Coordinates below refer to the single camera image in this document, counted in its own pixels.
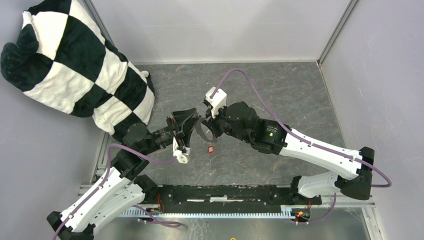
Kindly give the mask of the silver perforated metal plate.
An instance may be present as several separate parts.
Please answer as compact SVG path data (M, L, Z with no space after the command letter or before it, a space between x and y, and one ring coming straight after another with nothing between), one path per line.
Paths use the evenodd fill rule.
M195 129L195 131L196 131L196 133L204 140L204 141L206 141L207 143L217 143L218 142L218 139L217 139L217 137L215 137L214 135L212 135L212 138L211 139L209 139L208 137L207 137L207 135L206 135L206 133L203 131L203 129L202 129L202 120L203 120L203 118L200 116L199 118L198 118L198 120L197 120L197 122L196 122L196 124L195 124L195 127L194 127L194 129Z

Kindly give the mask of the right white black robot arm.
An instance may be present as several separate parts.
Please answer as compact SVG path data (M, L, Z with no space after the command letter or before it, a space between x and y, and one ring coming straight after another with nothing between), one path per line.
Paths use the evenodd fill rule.
M263 154L301 159L327 169L325 173L293 178L289 199L302 204L318 195L340 193L355 200L368 200L372 188L375 151L369 147L351 150L337 147L277 121L260 118L245 102L224 106L213 116L206 111L202 120L215 138L226 134L249 144Z

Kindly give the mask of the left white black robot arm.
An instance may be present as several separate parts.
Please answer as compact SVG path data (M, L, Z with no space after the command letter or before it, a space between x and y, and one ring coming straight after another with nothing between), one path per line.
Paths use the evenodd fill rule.
M53 239L92 240L126 209L141 202L153 203L157 190L144 185L140 173L150 163L188 163L190 138L199 119L197 109L191 108L172 112L166 127L154 132L142 122L130 125L121 144L107 147L102 176L70 207L47 216L55 231Z

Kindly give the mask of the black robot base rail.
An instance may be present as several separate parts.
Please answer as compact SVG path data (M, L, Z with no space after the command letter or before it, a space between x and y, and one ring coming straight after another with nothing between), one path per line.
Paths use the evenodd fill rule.
M143 205L161 205L166 214L271 214L281 206L321 205L282 185L157 185L147 175L134 183L142 188Z

